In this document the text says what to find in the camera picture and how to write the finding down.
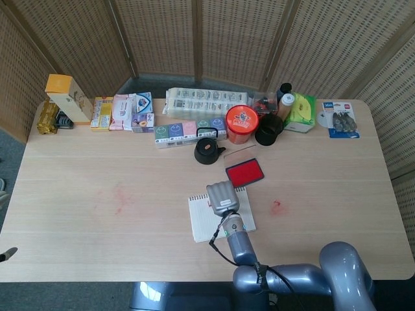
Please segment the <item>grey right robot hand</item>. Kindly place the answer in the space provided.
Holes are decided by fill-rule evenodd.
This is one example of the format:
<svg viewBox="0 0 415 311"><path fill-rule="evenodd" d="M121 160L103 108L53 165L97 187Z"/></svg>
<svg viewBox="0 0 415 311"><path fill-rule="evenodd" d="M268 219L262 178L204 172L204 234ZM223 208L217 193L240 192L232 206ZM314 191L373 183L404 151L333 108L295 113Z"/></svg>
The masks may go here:
<svg viewBox="0 0 415 311"><path fill-rule="evenodd" d="M208 185L206 190L215 215L224 217L239 210L239 199L231 181L221 181Z"/></svg>

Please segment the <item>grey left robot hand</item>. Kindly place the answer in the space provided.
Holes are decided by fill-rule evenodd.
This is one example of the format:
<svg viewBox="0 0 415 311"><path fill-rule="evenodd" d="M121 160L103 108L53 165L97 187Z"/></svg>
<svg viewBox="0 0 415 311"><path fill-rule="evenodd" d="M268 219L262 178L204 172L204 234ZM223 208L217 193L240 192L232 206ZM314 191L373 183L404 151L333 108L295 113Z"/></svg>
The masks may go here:
<svg viewBox="0 0 415 311"><path fill-rule="evenodd" d="M5 252L0 254L0 262L7 261L11 256L13 256L17 252L17 247L12 247Z"/></svg>

